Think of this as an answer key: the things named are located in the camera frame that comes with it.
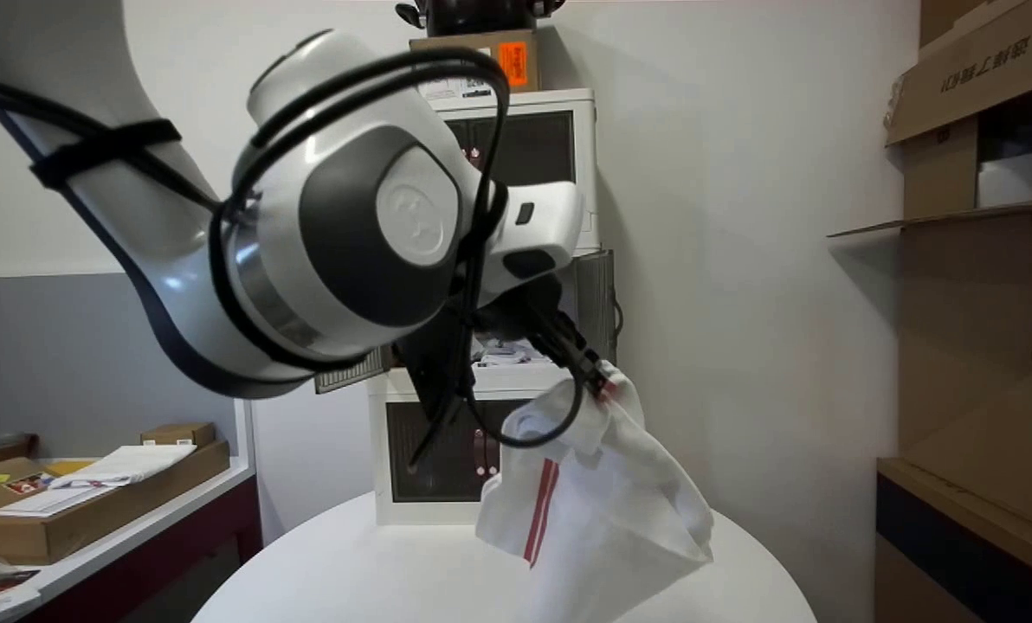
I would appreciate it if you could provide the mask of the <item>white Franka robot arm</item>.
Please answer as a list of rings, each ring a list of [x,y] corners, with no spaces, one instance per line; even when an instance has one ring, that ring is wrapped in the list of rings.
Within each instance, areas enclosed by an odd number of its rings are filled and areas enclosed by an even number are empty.
[[[249,87],[257,132],[213,193],[128,48],[125,0],[0,0],[0,124],[128,272],[161,354],[198,385],[276,396],[310,376],[405,370],[432,424],[473,407],[472,339],[533,342],[604,390],[562,312],[576,182],[510,185],[435,116],[430,81],[510,79],[472,48],[375,56],[326,26]]]

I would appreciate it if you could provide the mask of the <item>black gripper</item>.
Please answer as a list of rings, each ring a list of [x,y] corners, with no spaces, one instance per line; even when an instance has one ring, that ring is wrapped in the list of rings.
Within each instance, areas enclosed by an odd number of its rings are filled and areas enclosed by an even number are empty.
[[[472,375],[473,332],[526,339],[555,366],[572,375],[568,411],[555,430],[540,437],[510,437],[499,422],[478,411]],[[407,370],[407,380],[424,416],[424,431],[412,451],[412,459],[423,459],[435,446],[438,431],[460,416],[472,416],[473,424],[501,446],[548,446],[572,430],[586,394],[604,402],[624,385],[617,364],[593,354],[589,339],[562,312],[557,278],[538,278],[531,285],[518,285],[514,291],[499,295],[486,309],[472,309],[467,302],[452,298],[438,309],[435,317],[430,317],[423,328],[407,332],[399,342],[399,364]]]

